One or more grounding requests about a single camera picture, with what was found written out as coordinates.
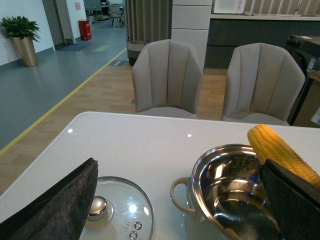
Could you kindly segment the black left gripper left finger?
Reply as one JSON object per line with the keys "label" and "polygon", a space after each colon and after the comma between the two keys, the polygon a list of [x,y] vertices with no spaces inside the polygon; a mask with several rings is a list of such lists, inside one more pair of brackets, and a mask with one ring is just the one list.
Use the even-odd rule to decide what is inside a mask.
{"label": "black left gripper left finger", "polygon": [[2,240],[78,240],[93,203],[98,162],[89,158],[0,224]]}

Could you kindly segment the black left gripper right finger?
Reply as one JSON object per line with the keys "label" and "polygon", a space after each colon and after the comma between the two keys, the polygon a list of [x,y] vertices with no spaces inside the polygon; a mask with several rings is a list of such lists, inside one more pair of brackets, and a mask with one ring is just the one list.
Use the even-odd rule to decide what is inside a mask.
{"label": "black left gripper right finger", "polygon": [[260,170],[270,210],[286,240],[320,238],[320,189],[267,159]]}

